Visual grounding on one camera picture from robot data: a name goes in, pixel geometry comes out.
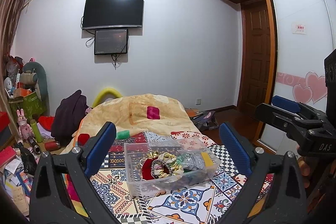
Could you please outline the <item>person's right hand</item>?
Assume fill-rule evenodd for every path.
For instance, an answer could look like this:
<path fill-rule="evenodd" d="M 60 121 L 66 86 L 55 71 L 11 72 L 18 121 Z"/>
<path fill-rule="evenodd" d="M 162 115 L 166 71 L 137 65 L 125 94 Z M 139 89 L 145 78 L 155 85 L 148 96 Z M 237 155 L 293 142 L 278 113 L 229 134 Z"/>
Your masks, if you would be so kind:
<path fill-rule="evenodd" d="M 301 156 L 298 158 L 298 166 L 301 171 L 304 188 L 308 188 L 310 185 L 310 176 L 313 172 L 314 165 L 315 158 L 313 157 Z"/>

